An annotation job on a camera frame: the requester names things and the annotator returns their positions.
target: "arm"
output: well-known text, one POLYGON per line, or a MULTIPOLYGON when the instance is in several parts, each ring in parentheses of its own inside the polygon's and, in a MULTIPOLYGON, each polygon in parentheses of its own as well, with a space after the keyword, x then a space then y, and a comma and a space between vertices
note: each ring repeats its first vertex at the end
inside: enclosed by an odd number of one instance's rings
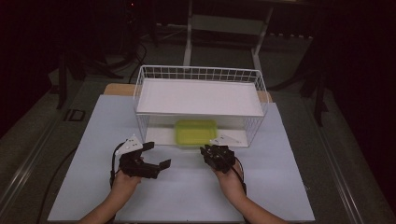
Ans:
MULTIPOLYGON (((236 163, 233 168, 242 176, 239 163, 236 163)), ((221 191, 226 198, 251 224, 287 223, 251 201, 245 195, 241 182, 232 170, 227 172, 227 174, 215 171, 215 174, 219 179, 221 191)))
POLYGON ((142 177, 124 174, 122 170, 116 175, 113 187, 105 200, 87 214, 78 224, 106 223, 129 200, 142 177))

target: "yellow plastic tub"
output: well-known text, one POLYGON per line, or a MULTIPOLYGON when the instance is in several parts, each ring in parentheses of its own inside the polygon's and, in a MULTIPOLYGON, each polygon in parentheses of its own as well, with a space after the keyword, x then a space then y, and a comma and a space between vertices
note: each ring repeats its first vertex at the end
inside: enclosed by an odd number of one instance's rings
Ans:
POLYGON ((213 119, 181 119, 175 124, 176 142, 180 146, 202 146, 218 135, 213 119))

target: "white wire rack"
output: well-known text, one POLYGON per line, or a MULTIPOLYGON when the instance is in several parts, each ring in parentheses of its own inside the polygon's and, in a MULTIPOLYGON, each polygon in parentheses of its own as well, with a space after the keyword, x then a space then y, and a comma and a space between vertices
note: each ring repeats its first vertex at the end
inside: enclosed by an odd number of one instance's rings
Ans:
MULTIPOLYGON (((259 70, 222 67, 143 65, 140 67, 139 76, 137 78, 136 87, 134 90, 135 112, 139 105, 140 95, 142 93, 145 78, 194 79, 204 81, 254 83, 264 116, 267 112, 269 95, 265 89, 262 72, 259 70)), ((142 137, 143 139, 146 139, 150 115, 136 113, 136 116, 142 137)), ((264 117, 244 118, 244 128, 247 135, 247 143, 249 145, 253 141, 253 138, 262 124, 263 119, 264 117)))

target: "dark background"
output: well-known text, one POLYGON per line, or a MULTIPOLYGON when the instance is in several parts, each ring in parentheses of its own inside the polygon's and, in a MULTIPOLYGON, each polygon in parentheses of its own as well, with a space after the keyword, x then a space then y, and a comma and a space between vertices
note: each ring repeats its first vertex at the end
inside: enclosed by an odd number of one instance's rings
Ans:
MULTIPOLYGON (((250 4, 235 10, 235 1, 228 1, 228 7, 225 1, 201 2, 198 10, 203 12, 254 16, 248 10, 250 4)), ((98 60, 120 46, 123 11, 107 4, 105 0, 95 4, 88 0, 1 1, 0 136, 50 89, 48 73, 57 68, 67 43, 98 60), (106 35, 108 29, 115 35, 106 35)), ((157 1, 155 6, 157 22, 186 24, 187 1, 157 1)), ((396 4, 391 0, 306 1, 299 6, 277 5, 268 32, 286 38, 314 37, 314 47, 303 64, 329 67, 326 85, 396 212, 394 15, 396 4)))

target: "white table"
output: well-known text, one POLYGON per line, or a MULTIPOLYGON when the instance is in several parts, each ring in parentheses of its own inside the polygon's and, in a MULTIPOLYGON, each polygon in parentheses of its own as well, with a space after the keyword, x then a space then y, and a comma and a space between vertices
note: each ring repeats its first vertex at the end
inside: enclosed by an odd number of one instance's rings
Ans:
MULTIPOLYGON (((49 221, 79 220, 107 196, 114 148, 133 134, 140 137, 132 100, 99 98, 49 221)), ((315 220, 276 104, 270 104, 251 147, 233 150, 245 169, 248 197, 288 221, 315 220)), ((172 159, 172 164, 157 179, 142 180, 116 221, 243 221, 220 192, 198 149, 156 146, 142 156, 145 162, 172 159)))

